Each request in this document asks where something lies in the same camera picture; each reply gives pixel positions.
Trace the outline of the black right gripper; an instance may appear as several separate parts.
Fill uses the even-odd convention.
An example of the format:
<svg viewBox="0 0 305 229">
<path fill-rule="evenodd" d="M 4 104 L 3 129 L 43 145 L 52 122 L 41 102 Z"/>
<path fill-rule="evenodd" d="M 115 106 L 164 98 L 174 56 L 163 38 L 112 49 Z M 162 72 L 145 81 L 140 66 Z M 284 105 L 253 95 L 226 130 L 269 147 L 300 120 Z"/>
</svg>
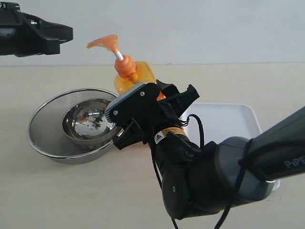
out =
<svg viewBox="0 0 305 229">
<path fill-rule="evenodd" d="M 132 110 L 131 122 L 122 128 L 119 136 L 112 138 L 113 144 L 119 150 L 141 141 L 144 144 L 155 141 L 157 144 L 160 141 L 156 136 L 159 132 L 163 137 L 166 137 L 168 132 L 186 136 L 184 123 L 179 117 L 199 98 L 197 90 L 190 84 L 186 91 L 181 93 L 172 83 L 159 80 L 156 82 L 165 99 L 158 101 L 148 97 Z"/>
</svg>

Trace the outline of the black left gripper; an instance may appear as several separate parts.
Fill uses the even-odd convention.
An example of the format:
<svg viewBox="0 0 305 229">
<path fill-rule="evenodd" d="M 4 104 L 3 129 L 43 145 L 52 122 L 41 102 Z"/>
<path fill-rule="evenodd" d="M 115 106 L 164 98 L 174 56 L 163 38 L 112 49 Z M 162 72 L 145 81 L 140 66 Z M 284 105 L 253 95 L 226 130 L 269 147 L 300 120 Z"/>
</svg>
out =
<svg viewBox="0 0 305 229">
<path fill-rule="evenodd" d="M 72 40 L 72 27 L 23 13 L 15 2 L 0 3 L 1 56 L 57 55 Z"/>
</svg>

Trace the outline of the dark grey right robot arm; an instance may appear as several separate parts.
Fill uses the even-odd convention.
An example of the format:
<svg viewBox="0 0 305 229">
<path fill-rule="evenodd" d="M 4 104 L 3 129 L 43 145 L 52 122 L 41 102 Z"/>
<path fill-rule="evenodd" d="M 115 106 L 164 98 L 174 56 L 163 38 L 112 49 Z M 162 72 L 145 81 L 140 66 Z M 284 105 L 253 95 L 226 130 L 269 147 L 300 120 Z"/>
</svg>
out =
<svg viewBox="0 0 305 229">
<path fill-rule="evenodd" d="M 122 127 L 113 138 L 118 149 L 148 144 L 152 164 L 172 221 L 221 213 L 267 198 L 277 180 L 305 171 L 305 111 L 299 109 L 259 136 L 233 136 L 205 143 L 189 140 L 181 115 L 199 97 L 189 85 L 183 93 L 161 81 L 138 83 L 113 100 L 105 115 Z"/>
</svg>

